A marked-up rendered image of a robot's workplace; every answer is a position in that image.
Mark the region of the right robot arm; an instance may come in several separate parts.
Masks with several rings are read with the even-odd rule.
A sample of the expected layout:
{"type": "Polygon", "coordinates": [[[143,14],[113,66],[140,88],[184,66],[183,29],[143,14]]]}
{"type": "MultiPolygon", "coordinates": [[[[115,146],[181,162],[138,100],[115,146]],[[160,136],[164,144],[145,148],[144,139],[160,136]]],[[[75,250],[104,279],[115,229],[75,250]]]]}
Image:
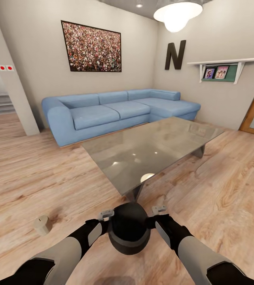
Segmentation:
{"type": "Polygon", "coordinates": [[[158,233],[175,250],[195,285],[254,285],[230,259],[213,251],[196,239],[186,226],[181,226],[166,211],[166,205],[152,207],[153,217],[143,223],[147,229],[156,228],[158,233]]]}

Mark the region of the cauldron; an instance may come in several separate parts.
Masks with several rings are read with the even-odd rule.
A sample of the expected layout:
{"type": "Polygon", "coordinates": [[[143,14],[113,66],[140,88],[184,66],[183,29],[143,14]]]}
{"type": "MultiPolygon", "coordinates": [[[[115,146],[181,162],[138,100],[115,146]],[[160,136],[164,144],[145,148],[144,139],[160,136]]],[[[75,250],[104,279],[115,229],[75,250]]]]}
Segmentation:
{"type": "Polygon", "coordinates": [[[150,240],[151,229],[144,226],[148,217],[142,206],[128,202],[113,209],[114,216],[109,220],[116,222],[116,228],[108,232],[113,247],[124,255],[135,255],[142,251],[150,240]]]}

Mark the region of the pillar candle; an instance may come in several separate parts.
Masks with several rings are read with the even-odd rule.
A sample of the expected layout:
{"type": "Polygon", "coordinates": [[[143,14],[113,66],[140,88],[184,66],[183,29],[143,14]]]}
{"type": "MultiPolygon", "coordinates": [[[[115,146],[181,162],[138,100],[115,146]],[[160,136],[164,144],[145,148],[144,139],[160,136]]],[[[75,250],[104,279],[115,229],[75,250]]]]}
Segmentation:
{"type": "Polygon", "coordinates": [[[33,223],[33,228],[36,230],[39,236],[47,235],[51,231],[52,226],[53,225],[49,217],[46,215],[38,217],[33,223]]]}

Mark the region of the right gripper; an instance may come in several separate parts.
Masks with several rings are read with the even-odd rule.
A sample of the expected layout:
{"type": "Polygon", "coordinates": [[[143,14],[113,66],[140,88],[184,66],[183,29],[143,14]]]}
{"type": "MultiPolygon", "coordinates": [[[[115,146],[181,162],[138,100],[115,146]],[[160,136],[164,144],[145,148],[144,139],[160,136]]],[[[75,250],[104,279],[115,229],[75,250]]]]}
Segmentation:
{"type": "Polygon", "coordinates": [[[155,219],[156,219],[157,216],[153,216],[153,217],[147,217],[143,223],[144,223],[144,226],[147,227],[147,229],[153,229],[153,228],[156,228],[155,226],[155,219]]]}

